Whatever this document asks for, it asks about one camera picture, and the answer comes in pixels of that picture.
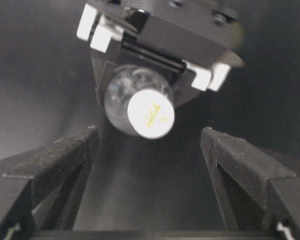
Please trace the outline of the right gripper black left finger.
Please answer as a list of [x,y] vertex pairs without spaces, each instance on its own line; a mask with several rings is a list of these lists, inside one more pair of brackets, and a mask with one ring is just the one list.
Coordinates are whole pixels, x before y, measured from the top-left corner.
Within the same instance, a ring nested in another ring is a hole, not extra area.
[[98,149],[89,126],[0,159],[0,240],[71,239]]

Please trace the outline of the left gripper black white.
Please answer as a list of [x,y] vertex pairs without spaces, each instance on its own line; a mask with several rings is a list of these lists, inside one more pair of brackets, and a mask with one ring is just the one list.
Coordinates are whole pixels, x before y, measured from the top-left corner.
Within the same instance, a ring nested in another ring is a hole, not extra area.
[[94,49],[95,95],[101,107],[121,51],[109,48],[111,41],[129,42],[149,58],[184,71],[168,78],[174,108],[201,91],[218,91],[231,69],[245,64],[237,53],[243,29],[230,0],[88,0],[76,36]]

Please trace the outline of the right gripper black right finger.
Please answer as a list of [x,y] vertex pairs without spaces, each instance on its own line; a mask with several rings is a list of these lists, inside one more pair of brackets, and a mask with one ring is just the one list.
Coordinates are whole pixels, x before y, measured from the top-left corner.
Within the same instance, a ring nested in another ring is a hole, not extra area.
[[224,227],[300,240],[300,159],[205,127],[201,152]]

